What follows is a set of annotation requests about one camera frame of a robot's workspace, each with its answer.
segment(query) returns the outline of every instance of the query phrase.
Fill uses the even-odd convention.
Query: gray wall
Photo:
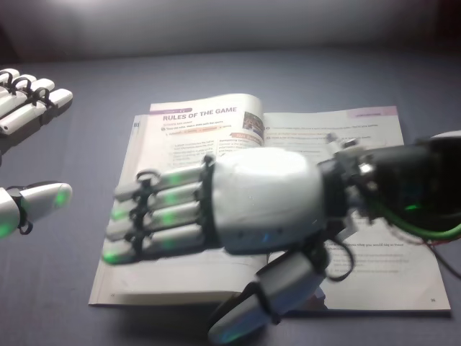
[[[25,61],[431,37],[437,0],[0,0]]]

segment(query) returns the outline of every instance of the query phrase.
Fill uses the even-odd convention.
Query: green wire
[[[376,211],[388,219],[392,224],[396,225],[403,231],[418,236],[427,240],[453,240],[461,236],[461,224],[449,229],[448,231],[430,231],[427,229],[420,229],[418,226],[411,225],[410,223],[402,220],[395,215],[392,211],[388,210],[384,205],[376,200],[371,201]]]

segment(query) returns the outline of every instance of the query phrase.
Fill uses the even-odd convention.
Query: purple tab
[[[188,113],[191,112],[192,108],[179,108],[178,110],[151,110],[151,115],[160,115],[160,114],[174,114],[174,113]]]
[[[369,107],[357,108],[355,110],[347,110],[349,117],[378,117],[381,115],[397,115],[397,107]]]

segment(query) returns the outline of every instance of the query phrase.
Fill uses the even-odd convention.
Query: table
[[[87,306],[134,115],[152,102],[244,92],[267,112],[396,105],[406,143],[461,129],[461,56],[435,50],[316,48],[44,63],[21,71],[55,81],[73,105],[9,149],[0,185],[68,182],[70,208],[29,236],[0,241],[0,344],[206,345],[210,307]],[[461,265],[460,244],[444,246]],[[442,269],[452,318],[337,314],[285,319],[242,345],[459,345],[461,283]]]

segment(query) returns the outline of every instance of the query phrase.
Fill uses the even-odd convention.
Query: open book
[[[327,133],[358,138],[368,148],[396,146],[403,139],[395,107],[317,114],[263,114],[259,99],[229,94],[189,102],[151,105],[135,118],[120,182],[147,168],[160,171],[258,146],[300,152],[314,162],[329,159]],[[342,283],[327,280],[301,309],[447,310],[449,303],[433,254],[403,240],[383,222],[347,239],[357,266]],[[347,270],[346,255],[329,244],[328,271]],[[208,250],[184,257],[111,267],[99,263],[90,304],[183,304],[222,301],[241,292],[278,254],[230,256]]]

